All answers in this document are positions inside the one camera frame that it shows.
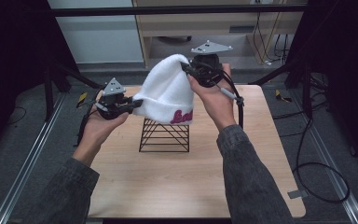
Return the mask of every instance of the metal rail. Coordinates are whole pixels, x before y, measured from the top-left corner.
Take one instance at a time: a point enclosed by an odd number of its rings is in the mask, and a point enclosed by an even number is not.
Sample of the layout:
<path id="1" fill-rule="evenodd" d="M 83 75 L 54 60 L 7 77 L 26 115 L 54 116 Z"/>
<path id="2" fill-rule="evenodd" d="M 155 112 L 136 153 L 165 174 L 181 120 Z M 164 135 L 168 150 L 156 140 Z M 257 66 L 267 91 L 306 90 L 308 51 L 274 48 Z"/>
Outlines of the metal rail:
<path id="1" fill-rule="evenodd" d="M 65 93 L 60 93 L 57 102 L 54 106 L 54 113 L 50 120 L 46 121 L 43 125 L 39 135 L 34 141 L 34 145 L 29 152 L 27 159 L 22 165 L 16 180 L 12 184 L 10 191 L 6 198 L 0 205 L 0 224 L 7 223 L 17 200 L 19 199 L 25 184 L 27 183 L 30 173 L 33 171 L 34 165 L 36 164 L 37 158 L 42 151 L 43 145 L 45 145 L 48 135 L 61 111 L 63 100 L 65 99 Z"/>

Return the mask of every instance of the white beanie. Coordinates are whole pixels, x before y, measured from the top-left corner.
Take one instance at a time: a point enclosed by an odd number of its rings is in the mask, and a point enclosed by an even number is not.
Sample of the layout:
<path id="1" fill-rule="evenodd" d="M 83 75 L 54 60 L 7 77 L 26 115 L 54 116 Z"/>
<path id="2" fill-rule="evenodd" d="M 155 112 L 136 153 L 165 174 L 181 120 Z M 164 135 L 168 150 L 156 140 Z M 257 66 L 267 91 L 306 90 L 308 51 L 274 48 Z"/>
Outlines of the white beanie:
<path id="1" fill-rule="evenodd" d="M 165 58 L 147 75 L 133 100 L 144 100 L 132 114 L 142 115 L 161 124 L 187 125 L 193 120 L 194 92 L 180 64 L 188 63 L 181 54 Z"/>

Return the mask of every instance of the gray sleeve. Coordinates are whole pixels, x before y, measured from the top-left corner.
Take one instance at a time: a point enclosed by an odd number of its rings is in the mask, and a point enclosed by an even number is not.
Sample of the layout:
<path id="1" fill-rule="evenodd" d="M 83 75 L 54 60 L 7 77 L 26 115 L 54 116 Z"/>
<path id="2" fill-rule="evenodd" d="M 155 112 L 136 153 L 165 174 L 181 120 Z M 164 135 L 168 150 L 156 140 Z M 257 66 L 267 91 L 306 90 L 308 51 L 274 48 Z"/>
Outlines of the gray sleeve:
<path id="1" fill-rule="evenodd" d="M 85 223 L 99 174 L 69 159 L 36 199 L 22 223 Z"/>
<path id="2" fill-rule="evenodd" d="M 272 175 L 242 128 L 226 127 L 217 145 L 232 223 L 294 223 Z"/>

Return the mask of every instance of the hand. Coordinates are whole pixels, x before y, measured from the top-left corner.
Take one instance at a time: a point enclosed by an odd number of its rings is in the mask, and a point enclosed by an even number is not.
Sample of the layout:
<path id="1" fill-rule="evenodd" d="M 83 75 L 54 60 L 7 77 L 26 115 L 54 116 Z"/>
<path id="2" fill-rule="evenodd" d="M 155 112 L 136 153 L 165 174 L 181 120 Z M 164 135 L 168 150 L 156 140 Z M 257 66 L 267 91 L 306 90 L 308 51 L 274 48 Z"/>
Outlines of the hand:
<path id="1" fill-rule="evenodd" d="M 223 70 L 231 76 L 231 69 L 228 63 L 223 63 Z M 236 124 L 234 119 L 233 100 L 228 98 L 216 86 L 211 88 L 202 87 L 191 75 L 187 75 L 190 87 L 203 102 L 205 110 L 213 120 L 219 132 L 229 125 Z M 232 92 L 228 83 L 222 79 L 218 85 Z"/>
<path id="2" fill-rule="evenodd" d="M 101 117 L 96 110 L 97 108 L 94 105 L 89 113 L 89 120 L 84 128 L 82 140 L 73 155 L 74 159 L 88 166 L 91 166 L 92 161 L 109 134 L 124 123 L 129 116 L 129 113 L 124 113 L 116 119 L 107 120 Z"/>

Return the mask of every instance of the person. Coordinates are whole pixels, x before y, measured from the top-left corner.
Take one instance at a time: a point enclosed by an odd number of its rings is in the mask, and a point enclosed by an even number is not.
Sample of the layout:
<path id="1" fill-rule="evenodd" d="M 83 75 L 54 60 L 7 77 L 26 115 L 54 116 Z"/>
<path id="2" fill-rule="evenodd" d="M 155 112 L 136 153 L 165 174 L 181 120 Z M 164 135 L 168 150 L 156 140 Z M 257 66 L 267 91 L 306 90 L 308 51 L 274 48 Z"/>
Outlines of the person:
<path id="1" fill-rule="evenodd" d="M 229 64 L 223 64 L 230 75 Z M 257 157 L 243 129 L 236 124 L 233 100 L 218 88 L 204 88 L 187 76 L 217 130 L 217 145 L 223 157 L 223 174 L 232 223 L 294 223 L 269 170 Z M 222 80 L 220 87 L 230 90 Z M 83 138 L 73 157 L 53 176 L 23 223 L 85 223 L 90 196 L 99 175 L 90 168 L 102 143 L 123 124 L 128 113 L 112 120 L 99 113 L 89 115 Z"/>

